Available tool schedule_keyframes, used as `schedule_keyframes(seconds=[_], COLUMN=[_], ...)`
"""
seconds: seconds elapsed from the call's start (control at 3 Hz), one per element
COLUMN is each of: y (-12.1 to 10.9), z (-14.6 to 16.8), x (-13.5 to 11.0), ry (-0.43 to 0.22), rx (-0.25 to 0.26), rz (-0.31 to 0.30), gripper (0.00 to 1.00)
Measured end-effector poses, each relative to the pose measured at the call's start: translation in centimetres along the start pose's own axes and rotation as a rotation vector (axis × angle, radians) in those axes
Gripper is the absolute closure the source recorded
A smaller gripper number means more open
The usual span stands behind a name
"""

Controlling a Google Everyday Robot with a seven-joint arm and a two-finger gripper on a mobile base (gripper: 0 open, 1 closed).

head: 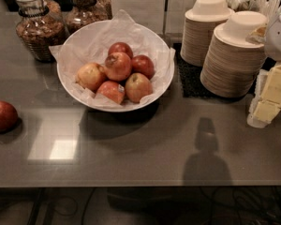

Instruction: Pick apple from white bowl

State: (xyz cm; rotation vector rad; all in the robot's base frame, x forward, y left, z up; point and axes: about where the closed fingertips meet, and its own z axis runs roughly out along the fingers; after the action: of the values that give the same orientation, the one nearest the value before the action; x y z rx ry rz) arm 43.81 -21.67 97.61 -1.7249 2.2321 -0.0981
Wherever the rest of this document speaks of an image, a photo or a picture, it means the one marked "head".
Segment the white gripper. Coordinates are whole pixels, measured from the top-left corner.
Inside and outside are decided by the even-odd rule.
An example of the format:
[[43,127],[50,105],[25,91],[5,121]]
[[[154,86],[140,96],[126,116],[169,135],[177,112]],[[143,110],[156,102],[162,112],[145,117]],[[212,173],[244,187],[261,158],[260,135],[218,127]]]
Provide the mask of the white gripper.
[[265,42],[266,55],[277,62],[269,71],[262,69],[259,72],[247,116],[249,126],[265,128],[281,112],[281,6],[269,20],[267,28],[258,27],[245,40],[254,44]]

